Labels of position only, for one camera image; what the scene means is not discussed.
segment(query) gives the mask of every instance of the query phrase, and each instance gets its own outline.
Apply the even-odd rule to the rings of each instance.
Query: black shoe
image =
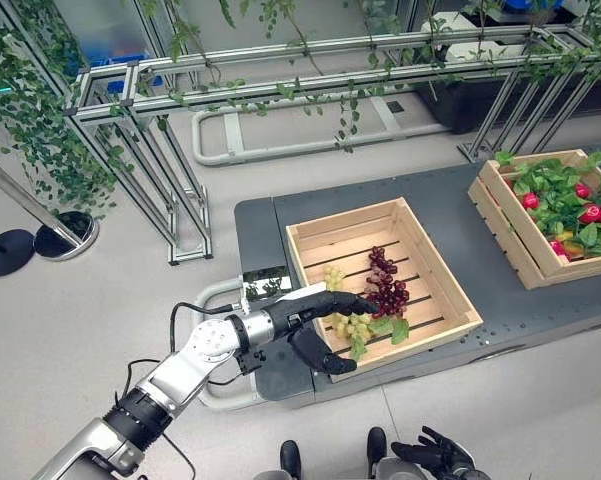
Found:
[[[293,440],[287,440],[280,447],[280,468],[296,480],[300,480],[302,474],[300,449]]]
[[[376,464],[387,456],[387,436],[380,427],[373,427],[367,435],[367,461],[369,473],[367,478],[376,478]]]

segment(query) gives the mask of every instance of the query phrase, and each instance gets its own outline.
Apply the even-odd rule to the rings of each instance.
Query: gray table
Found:
[[[601,149],[596,145],[591,149]],[[435,349],[332,383],[284,341],[266,348],[258,392],[296,408],[389,381],[492,358],[601,327],[601,276],[525,290],[469,199],[481,164],[241,202],[235,208],[243,272],[287,266],[299,286],[284,227],[404,197],[482,316],[481,328]]]

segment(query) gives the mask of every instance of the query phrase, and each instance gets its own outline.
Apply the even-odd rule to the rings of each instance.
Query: cable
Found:
[[[124,390],[122,391],[123,397],[128,393],[129,386],[131,385],[131,377],[133,376],[133,368],[132,367],[138,363],[160,363],[160,360],[156,360],[155,358],[139,358],[137,360],[132,360],[131,362],[127,363],[127,380],[124,382]],[[118,400],[119,400],[118,392],[114,392],[113,398],[115,399],[116,406],[119,406],[118,405]],[[182,457],[182,459],[186,462],[186,464],[189,465],[189,468],[191,469],[191,480],[195,480],[196,467],[193,466],[193,463],[191,463],[191,460],[189,460],[189,457],[187,457],[187,455],[182,450],[180,450],[180,448],[173,442],[173,440],[171,440],[169,437],[167,437],[164,433],[162,434],[162,436],[169,443],[169,445],[171,445],[171,447],[176,451],[176,453]],[[140,475],[137,480],[149,480],[149,478],[146,475]]]
[[[226,387],[230,383],[235,382],[238,379],[238,377],[240,377],[241,375],[242,375],[242,372],[238,373],[235,377],[233,377],[231,380],[227,380],[226,382],[213,382],[211,380],[208,380],[207,383],[210,385],[217,385],[219,387]]]
[[[233,311],[233,306],[231,304],[223,305],[217,308],[202,308],[197,305],[193,305],[192,303],[187,302],[178,302],[171,310],[171,318],[169,319],[169,351],[171,353],[175,353],[176,351],[176,313],[178,313],[178,309],[180,307],[189,308],[199,313],[204,313],[206,315],[217,315],[219,313],[227,313]]]

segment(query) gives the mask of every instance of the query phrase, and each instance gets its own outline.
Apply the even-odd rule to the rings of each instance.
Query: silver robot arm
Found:
[[[263,310],[200,323],[184,348],[169,355],[107,413],[93,419],[38,472],[34,480],[112,479],[134,473],[145,450],[202,390],[209,374],[235,357],[248,374],[263,360],[258,347],[289,336],[310,367],[328,373],[356,368],[333,354],[303,323],[333,312],[374,312],[356,295],[326,292],[324,284],[296,290]]]

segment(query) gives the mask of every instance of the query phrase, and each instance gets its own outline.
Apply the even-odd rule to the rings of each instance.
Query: wooden box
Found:
[[[373,246],[385,248],[398,266],[394,278],[407,282],[409,338],[399,345],[391,344],[390,334],[371,339],[358,369],[332,376],[334,382],[457,340],[482,323],[403,198],[288,226],[287,236],[303,286],[322,282],[324,267],[332,265],[346,274],[344,290],[363,293]],[[349,357],[348,339],[336,337],[322,319],[315,327],[334,352]]]
[[[476,208],[529,290],[601,274],[601,257],[570,262],[557,255],[505,182],[519,175],[515,165],[548,158],[559,158],[567,166],[581,166],[587,155],[582,150],[526,155],[516,157],[513,167],[500,167],[497,162],[489,161],[469,189]],[[594,191],[600,180],[599,168],[582,177],[582,182]]]

